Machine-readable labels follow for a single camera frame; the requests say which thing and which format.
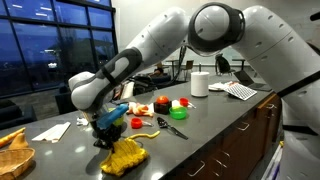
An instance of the red object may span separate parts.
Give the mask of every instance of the red object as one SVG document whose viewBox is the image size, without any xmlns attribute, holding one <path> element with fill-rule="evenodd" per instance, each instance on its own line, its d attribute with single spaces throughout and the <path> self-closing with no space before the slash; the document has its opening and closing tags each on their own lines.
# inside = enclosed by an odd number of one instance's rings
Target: red object
<svg viewBox="0 0 320 180">
<path fill-rule="evenodd" d="M 169 102 L 169 98 L 167 96 L 159 96 L 156 102 L 158 104 L 167 104 Z"/>
<path fill-rule="evenodd" d="M 187 107 L 189 105 L 189 100 L 187 98 L 180 98 L 179 102 L 180 105 L 184 107 Z"/>
<path fill-rule="evenodd" d="M 131 127 L 133 129 L 139 129 L 142 127 L 142 120 L 140 118 L 132 118 L 131 119 Z"/>
</svg>

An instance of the yellow cloth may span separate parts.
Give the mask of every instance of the yellow cloth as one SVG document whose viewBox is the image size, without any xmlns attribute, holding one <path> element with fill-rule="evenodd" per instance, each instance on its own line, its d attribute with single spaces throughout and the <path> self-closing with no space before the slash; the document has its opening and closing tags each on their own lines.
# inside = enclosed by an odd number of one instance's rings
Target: yellow cloth
<svg viewBox="0 0 320 180">
<path fill-rule="evenodd" d="M 110 151 L 109 156 L 100 163 L 100 168 L 105 173 L 122 176 L 127 168 L 140 164 L 148 157 L 148 152 L 140 148 L 133 139 L 137 137 L 155 138 L 159 134 L 160 131 L 152 135 L 136 134 L 122 141 L 113 143 L 114 153 Z"/>
</svg>

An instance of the wicker basket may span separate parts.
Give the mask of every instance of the wicker basket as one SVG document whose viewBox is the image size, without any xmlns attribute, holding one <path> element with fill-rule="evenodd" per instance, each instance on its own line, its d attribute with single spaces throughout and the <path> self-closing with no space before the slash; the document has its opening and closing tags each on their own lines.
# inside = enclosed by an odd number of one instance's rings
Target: wicker basket
<svg viewBox="0 0 320 180">
<path fill-rule="evenodd" d="M 32 163 L 35 150 L 32 148 L 0 151 L 0 179 L 15 179 Z"/>
</svg>

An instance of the table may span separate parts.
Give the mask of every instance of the table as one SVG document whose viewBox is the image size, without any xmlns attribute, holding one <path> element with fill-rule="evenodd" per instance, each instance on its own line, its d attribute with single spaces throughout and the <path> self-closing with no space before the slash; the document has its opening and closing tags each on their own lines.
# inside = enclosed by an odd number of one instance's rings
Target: table
<svg viewBox="0 0 320 180">
<path fill-rule="evenodd" d="M 232 61 L 241 61 L 241 71 L 243 71 L 245 59 L 232 59 Z"/>
<path fill-rule="evenodd" d="M 172 78 L 174 77 L 174 63 L 177 61 L 179 61 L 179 59 L 166 60 L 166 62 L 171 62 Z"/>
<path fill-rule="evenodd" d="M 247 101 L 229 98 L 225 92 L 209 92 L 206 98 L 196 98 L 190 95 L 190 82 L 157 90 L 154 92 L 130 97 L 129 101 L 140 103 L 154 102 L 159 95 L 168 95 L 174 100 L 186 97 L 197 108 L 189 109 L 185 120 L 173 120 L 167 115 L 155 114 L 151 117 L 141 117 L 154 124 L 153 127 L 132 129 L 129 127 L 133 115 L 124 116 L 125 131 L 122 136 L 130 136 L 137 133 L 153 134 L 160 130 L 161 133 L 154 139 L 138 138 L 150 157 L 144 162 L 128 171 L 121 179 L 153 179 L 166 177 L 166 174 L 177 167 L 209 141 L 212 142 L 218 134 L 231 126 L 235 121 L 249 111 L 253 111 L 258 103 L 264 100 L 271 92 L 259 91 Z M 26 127 L 26 137 L 30 147 L 36 150 L 34 165 L 29 168 L 22 177 L 25 179 L 115 179 L 115 177 L 101 173 L 99 163 L 103 161 L 108 150 L 93 146 L 95 138 L 92 128 L 76 126 L 76 118 L 79 111 L 48 118 L 34 123 L 17 126 L 0 131 L 0 137 L 8 133 Z M 184 140 L 173 135 L 170 131 L 159 129 L 156 123 L 157 117 L 163 117 L 169 124 L 177 128 L 189 137 Z M 56 124 L 71 122 L 71 126 L 58 143 L 33 142 L 32 138 L 53 127 Z"/>
</svg>

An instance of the green object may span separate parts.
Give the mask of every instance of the green object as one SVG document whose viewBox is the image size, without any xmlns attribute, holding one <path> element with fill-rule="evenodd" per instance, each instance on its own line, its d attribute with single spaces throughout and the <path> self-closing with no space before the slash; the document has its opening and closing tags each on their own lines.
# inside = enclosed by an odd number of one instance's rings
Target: green object
<svg viewBox="0 0 320 180">
<path fill-rule="evenodd" d="M 169 109 L 170 116 L 173 119 L 181 120 L 187 116 L 187 108 L 179 106 L 179 107 L 171 107 Z"/>
<path fill-rule="evenodd" d="M 113 111 L 114 109 L 115 109 L 115 108 L 108 108 L 108 111 L 111 112 L 111 111 Z M 121 126 L 122 123 L 123 123 L 123 116 L 121 116 L 120 118 L 118 118 L 117 120 L 115 120 L 115 121 L 113 122 L 113 125 L 115 125 L 115 126 Z"/>
</svg>

